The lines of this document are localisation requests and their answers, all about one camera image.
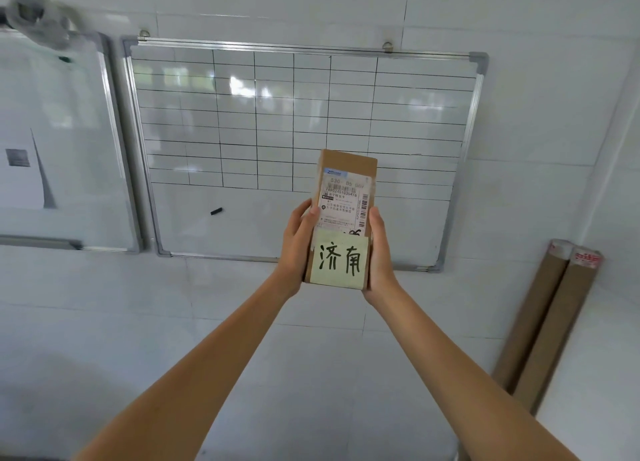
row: hand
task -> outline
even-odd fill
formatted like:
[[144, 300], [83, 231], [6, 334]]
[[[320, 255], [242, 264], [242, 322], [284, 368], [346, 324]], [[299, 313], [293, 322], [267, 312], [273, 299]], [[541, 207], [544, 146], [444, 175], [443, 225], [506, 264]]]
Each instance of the hand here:
[[307, 255], [311, 235], [320, 216], [318, 207], [311, 207], [306, 215], [305, 210], [311, 205], [311, 198], [302, 202], [292, 213], [282, 239], [282, 253], [278, 266], [273, 272], [277, 282], [284, 287], [288, 297], [300, 290], [302, 275], [307, 266]]
[[364, 289], [362, 293], [365, 299], [375, 306], [384, 297], [402, 288], [396, 279], [396, 274], [394, 274], [385, 222], [380, 217], [378, 207], [372, 207], [369, 211], [369, 223], [373, 234], [371, 267], [369, 269], [369, 286], [371, 289]]

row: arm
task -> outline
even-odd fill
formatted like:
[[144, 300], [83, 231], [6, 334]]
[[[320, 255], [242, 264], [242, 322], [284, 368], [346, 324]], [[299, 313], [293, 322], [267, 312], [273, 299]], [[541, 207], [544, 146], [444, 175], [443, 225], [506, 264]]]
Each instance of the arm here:
[[370, 221], [371, 289], [364, 291], [365, 298], [391, 328], [471, 459], [577, 461], [400, 287], [377, 208], [371, 209]]
[[114, 418], [76, 461], [192, 460], [278, 312], [300, 289], [319, 215], [291, 214], [278, 266], [218, 328]]

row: whiteboard frame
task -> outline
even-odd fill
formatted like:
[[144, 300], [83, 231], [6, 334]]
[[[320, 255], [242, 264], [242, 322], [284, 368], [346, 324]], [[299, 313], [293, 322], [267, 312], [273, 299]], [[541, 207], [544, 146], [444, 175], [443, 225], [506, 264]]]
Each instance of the whiteboard frame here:
[[[21, 38], [28, 40], [18, 30], [8, 27], [0, 27], [0, 34], [9, 36], [10, 38]], [[109, 115], [109, 126], [111, 128], [111, 136], [116, 151], [116, 159], [118, 160], [118, 170], [120, 177], [124, 181], [124, 187], [127, 195], [127, 217], [133, 238], [133, 246], [131, 248], [122, 247], [100, 247], [99, 245], [83, 245], [75, 239], [53, 239], [40, 238], [32, 236], [12, 236], [3, 235], [0, 239], [0, 245], [16, 245], [21, 247], [41, 247], [41, 248], [66, 248], [70, 250], [96, 250], [100, 252], [123, 252], [126, 254], [138, 254], [143, 248], [142, 236], [140, 233], [140, 224], [138, 222], [138, 214], [136, 212], [136, 202], [134, 200], [133, 186], [129, 167], [127, 166], [127, 153], [124, 145], [124, 137], [122, 135], [122, 125], [120, 123], [120, 113], [118, 111], [118, 101], [115, 94], [115, 86], [113, 80], [113, 70], [111, 69], [110, 51], [111, 42], [107, 35], [99, 32], [77, 32], [74, 35], [85, 38], [95, 44], [98, 63], [100, 65], [100, 74], [102, 79], [102, 88], [104, 91], [105, 101], [107, 103], [107, 112]]]
[[405, 271], [425, 271], [440, 272], [444, 267], [447, 254], [447, 246], [451, 236], [453, 225], [454, 211], [458, 202], [458, 190], [460, 189], [460, 165], [467, 160], [469, 143], [473, 131], [474, 122], [480, 92], [484, 81], [484, 75], [489, 63], [489, 56], [484, 52], [469, 53], [446, 53], [446, 52], [411, 52], [411, 51], [392, 51], [386, 52], [382, 49], [375, 48], [346, 48], [346, 47], [328, 47], [328, 46], [306, 46], [306, 45], [272, 45], [261, 43], [245, 43], [245, 42], [224, 42], [224, 41], [207, 41], [207, 40], [183, 40], [168, 39], [156, 37], [124, 37], [122, 39], [124, 45], [123, 65], [127, 77], [127, 85], [129, 92], [129, 104], [132, 109], [135, 120], [136, 141], [138, 142], [138, 152], [141, 155], [141, 161], [144, 165], [145, 179], [147, 182], [147, 193], [150, 202], [151, 217], [154, 227], [154, 250], [161, 257], [186, 257], [186, 258], [205, 258], [205, 259], [224, 259], [229, 261], [253, 261], [253, 262], [277, 262], [277, 257], [257, 257], [252, 255], [206, 255], [194, 254], [189, 252], [170, 252], [164, 250], [160, 237], [159, 221], [156, 214], [156, 201], [149, 173], [149, 165], [147, 153], [145, 150], [145, 140], [142, 130], [142, 120], [140, 117], [140, 106], [138, 104], [138, 92], [133, 70], [133, 62], [131, 57], [131, 48], [133, 46], [151, 46], [151, 47], [169, 47], [169, 48], [201, 48], [204, 50], [240, 50], [245, 52], [283, 52], [283, 53], [306, 53], [316, 55], [353, 55], [356, 57], [393, 57], [400, 59], [425, 59], [425, 60], [466, 60], [477, 63], [476, 85], [473, 90], [467, 124], [465, 126], [465, 134], [463, 137], [460, 157], [458, 158], [458, 166], [456, 167], [456, 177], [454, 178], [451, 190], [451, 198], [449, 200], [449, 209], [447, 210], [447, 218], [445, 220], [444, 230], [442, 233], [442, 241], [438, 259], [433, 266], [423, 266], [419, 264], [394, 264], [396, 270]]

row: person's left arm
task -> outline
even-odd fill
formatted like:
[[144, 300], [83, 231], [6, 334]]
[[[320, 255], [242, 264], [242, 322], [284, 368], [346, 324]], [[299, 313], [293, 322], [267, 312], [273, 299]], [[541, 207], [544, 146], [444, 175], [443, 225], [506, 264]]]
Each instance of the person's left arm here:
[[284, 303], [300, 289], [319, 210], [291, 214], [278, 266], [218, 328], [116, 416], [76, 461], [193, 460]]

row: white paper sheet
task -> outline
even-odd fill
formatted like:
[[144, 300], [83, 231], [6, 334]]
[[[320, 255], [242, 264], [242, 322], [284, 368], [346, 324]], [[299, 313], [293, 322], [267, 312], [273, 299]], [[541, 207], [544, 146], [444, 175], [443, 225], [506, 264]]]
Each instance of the white paper sheet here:
[[0, 110], [0, 207], [44, 208], [40, 164], [28, 121]]

